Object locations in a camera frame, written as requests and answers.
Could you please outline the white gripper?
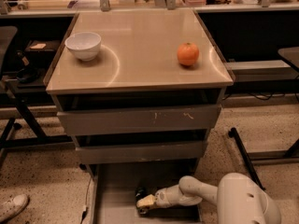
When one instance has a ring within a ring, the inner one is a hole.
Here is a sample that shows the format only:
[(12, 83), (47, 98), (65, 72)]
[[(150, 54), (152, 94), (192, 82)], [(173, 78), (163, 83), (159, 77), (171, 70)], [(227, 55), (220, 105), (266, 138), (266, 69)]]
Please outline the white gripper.
[(159, 189), (156, 191), (155, 196), (150, 194), (136, 203), (136, 207), (139, 209), (153, 209), (156, 205), (160, 208), (168, 208), (171, 206), (167, 198), (167, 188)]

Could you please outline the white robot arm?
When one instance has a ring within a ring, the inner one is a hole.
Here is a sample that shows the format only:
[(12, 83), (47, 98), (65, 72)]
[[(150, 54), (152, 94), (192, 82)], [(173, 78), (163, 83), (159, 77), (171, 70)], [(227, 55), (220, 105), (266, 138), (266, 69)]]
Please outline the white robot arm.
[(141, 214), (152, 209), (194, 206), (206, 200), (217, 206), (218, 224), (281, 224), (281, 213), (275, 201), (249, 177), (240, 173), (225, 175), (218, 186), (185, 175), (168, 188), (146, 194), (135, 193), (135, 205)]

